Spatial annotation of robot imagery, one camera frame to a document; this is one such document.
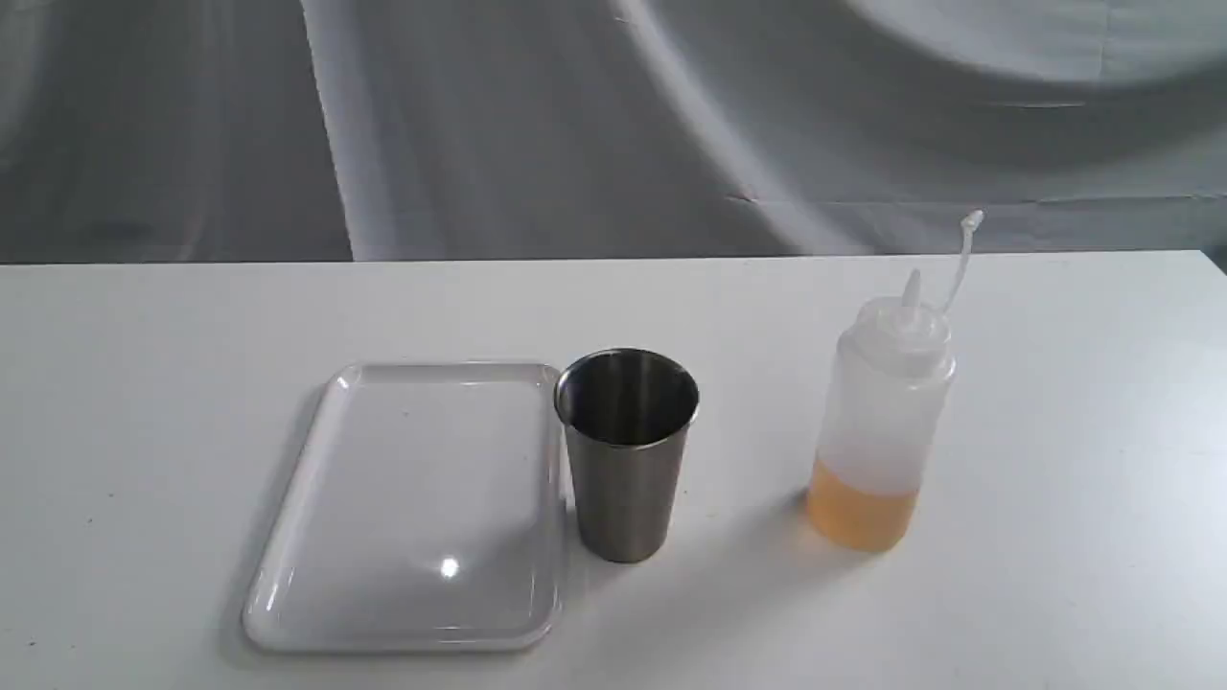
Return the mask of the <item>translucent squeeze bottle amber liquid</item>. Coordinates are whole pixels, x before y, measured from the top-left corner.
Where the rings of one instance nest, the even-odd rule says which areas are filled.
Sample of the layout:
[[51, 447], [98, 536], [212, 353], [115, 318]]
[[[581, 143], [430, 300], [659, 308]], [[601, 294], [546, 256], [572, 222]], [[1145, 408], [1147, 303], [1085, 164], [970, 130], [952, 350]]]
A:
[[906, 537], [957, 362], [948, 313], [967, 275], [984, 211], [960, 223], [960, 262], [942, 303], [913, 270], [899, 293], [867, 300], [840, 333], [806, 494], [829, 541], [885, 552]]

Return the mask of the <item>clear plastic tray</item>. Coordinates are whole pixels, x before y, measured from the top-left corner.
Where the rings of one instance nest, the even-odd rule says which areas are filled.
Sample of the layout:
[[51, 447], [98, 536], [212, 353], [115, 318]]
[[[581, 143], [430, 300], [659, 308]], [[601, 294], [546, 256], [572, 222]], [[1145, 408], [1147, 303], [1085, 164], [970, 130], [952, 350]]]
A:
[[499, 654], [564, 603], [558, 371], [356, 362], [323, 388], [245, 598], [271, 654]]

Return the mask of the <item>grey fabric backdrop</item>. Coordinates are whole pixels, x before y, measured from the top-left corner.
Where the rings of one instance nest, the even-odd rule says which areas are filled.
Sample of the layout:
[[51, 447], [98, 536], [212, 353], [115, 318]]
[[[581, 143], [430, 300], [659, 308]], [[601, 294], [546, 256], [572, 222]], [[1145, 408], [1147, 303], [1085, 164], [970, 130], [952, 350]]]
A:
[[5, 1], [2, 262], [1225, 257], [1222, 1]]

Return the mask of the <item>stainless steel cup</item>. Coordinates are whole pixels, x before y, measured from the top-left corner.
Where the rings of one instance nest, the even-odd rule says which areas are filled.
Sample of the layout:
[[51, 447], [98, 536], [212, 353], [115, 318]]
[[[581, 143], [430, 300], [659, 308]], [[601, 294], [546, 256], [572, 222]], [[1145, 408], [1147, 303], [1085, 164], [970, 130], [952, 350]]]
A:
[[666, 541], [699, 387], [675, 359], [612, 347], [571, 363], [553, 390], [580, 541], [640, 564]]

